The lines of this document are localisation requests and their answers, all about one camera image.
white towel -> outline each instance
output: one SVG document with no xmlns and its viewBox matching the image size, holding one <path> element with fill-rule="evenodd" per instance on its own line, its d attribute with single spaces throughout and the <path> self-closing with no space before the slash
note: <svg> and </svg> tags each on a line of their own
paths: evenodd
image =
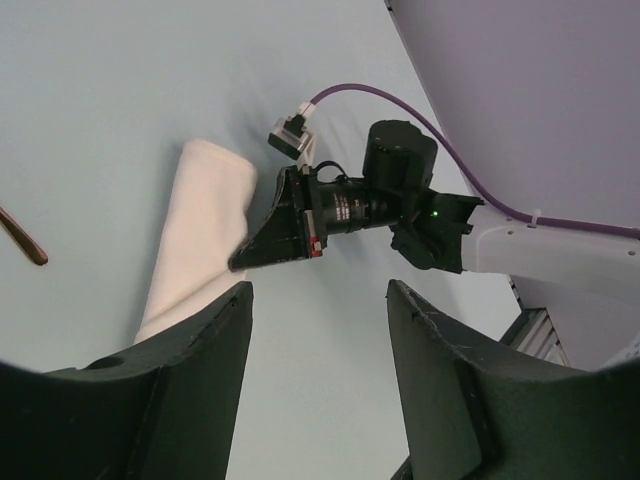
<svg viewBox="0 0 640 480">
<path fill-rule="evenodd" d="M 136 343 L 199 312 L 245 272 L 228 261 L 247 235 L 257 180 L 244 158 L 204 140 L 184 146 Z"/>
</svg>

camera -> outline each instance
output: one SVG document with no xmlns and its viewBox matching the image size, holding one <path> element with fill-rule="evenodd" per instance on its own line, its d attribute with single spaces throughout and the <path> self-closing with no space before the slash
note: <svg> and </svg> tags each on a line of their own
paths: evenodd
<svg viewBox="0 0 640 480">
<path fill-rule="evenodd" d="M 269 143 L 290 154 L 296 133 L 306 131 L 287 131 L 286 142 L 272 133 Z M 392 248 L 414 266 L 444 262 L 454 271 L 457 263 L 447 242 L 455 246 L 456 236 L 470 231 L 465 222 L 479 201 L 429 189 L 437 152 L 437 143 L 411 123 L 383 120 L 369 130 L 362 177 L 348 176 L 332 161 L 281 169 L 267 218 L 231 258 L 230 269 L 319 257 L 330 235 L 388 226 L 394 232 Z M 331 166 L 341 175 L 319 181 L 318 172 Z M 438 214 L 425 215 L 433 205 Z"/>
</svg>

connector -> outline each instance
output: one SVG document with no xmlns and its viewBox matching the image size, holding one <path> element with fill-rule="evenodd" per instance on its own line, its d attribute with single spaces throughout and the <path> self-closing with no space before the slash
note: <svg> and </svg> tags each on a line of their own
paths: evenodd
<svg viewBox="0 0 640 480">
<path fill-rule="evenodd" d="M 307 131 L 304 123 L 305 117 L 300 114 L 281 118 L 269 134 L 269 145 L 287 157 L 298 160 L 313 140 L 313 134 Z"/>
</svg>

light blue wall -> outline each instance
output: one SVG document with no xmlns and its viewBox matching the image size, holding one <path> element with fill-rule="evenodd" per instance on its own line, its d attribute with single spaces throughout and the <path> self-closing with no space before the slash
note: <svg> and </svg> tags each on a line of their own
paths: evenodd
<svg viewBox="0 0 640 480">
<path fill-rule="evenodd" d="M 382 0 L 3 2 L 0 205 L 51 261 L 31 266 L 0 232 L 0 358 L 51 370 L 128 346 L 182 144 L 203 137 L 254 162 L 255 227 L 287 164 L 266 145 L 272 124 L 343 81 L 433 117 Z M 326 100 L 318 155 L 358 174 L 383 118 L 407 117 L 359 93 Z M 444 154 L 434 185 L 465 192 Z M 400 464 L 388 279 L 493 336 L 513 318 L 504 279 L 417 272 L 389 242 L 384 230 L 331 238 L 322 259 L 250 275 L 229 478 L 388 478 Z"/>
</svg>

white cable tie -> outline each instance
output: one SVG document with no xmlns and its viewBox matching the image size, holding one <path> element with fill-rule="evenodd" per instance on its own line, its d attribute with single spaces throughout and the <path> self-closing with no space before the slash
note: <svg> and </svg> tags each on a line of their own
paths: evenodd
<svg viewBox="0 0 640 480">
<path fill-rule="evenodd" d="M 531 223 L 529 224 L 529 227 L 536 228 L 538 226 L 538 219 L 541 216 L 542 216 L 542 210 L 540 210 L 539 208 L 536 208 L 533 211 L 533 215 L 531 215 Z"/>
</svg>

